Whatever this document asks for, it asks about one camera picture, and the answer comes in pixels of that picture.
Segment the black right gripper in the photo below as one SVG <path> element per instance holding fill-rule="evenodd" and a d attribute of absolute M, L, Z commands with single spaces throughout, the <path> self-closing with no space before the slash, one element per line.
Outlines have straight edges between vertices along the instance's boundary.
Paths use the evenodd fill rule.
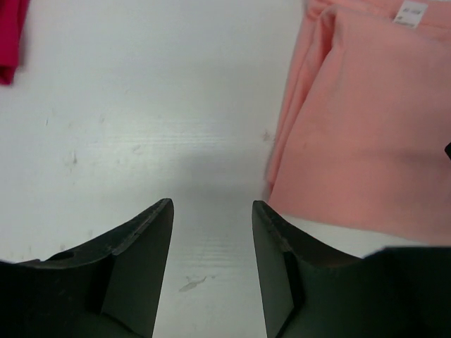
<path fill-rule="evenodd" d="M 451 159 L 451 143 L 449 143 L 446 147 L 445 147 L 445 153 L 448 156 L 449 159 Z"/>

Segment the salmon pink t-shirt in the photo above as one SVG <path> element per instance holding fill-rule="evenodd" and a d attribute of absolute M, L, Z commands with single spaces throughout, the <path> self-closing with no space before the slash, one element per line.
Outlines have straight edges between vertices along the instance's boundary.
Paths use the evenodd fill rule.
<path fill-rule="evenodd" d="M 450 2 L 308 1 L 268 165 L 269 205 L 450 243 Z"/>

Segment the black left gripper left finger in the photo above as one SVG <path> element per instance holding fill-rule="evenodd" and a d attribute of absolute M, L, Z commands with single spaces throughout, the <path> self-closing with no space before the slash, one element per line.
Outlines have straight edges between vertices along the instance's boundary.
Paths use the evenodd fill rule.
<path fill-rule="evenodd" d="M 173 229 L 162 199 L 41 261 L 1 263 L 2 337 L 151 337 Z"/>

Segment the red t-shirt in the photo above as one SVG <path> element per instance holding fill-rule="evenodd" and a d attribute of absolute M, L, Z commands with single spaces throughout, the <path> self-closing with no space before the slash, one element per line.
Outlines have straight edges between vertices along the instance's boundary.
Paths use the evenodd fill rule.
<path fill-rule="evenodd" d="M 20 38 L 30 0 L 1 1 L 1 85 L 10 85 L 20 61 Z"/>

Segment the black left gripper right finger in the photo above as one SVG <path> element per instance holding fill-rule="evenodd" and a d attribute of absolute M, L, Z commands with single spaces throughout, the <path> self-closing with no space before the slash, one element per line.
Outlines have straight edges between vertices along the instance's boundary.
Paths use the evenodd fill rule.
<path fill-rule="evenodd" d="M 252 231 L 269 337 L 449 337 L 450 249 L 365 258 L 296 228 L 263 201 Z"/>

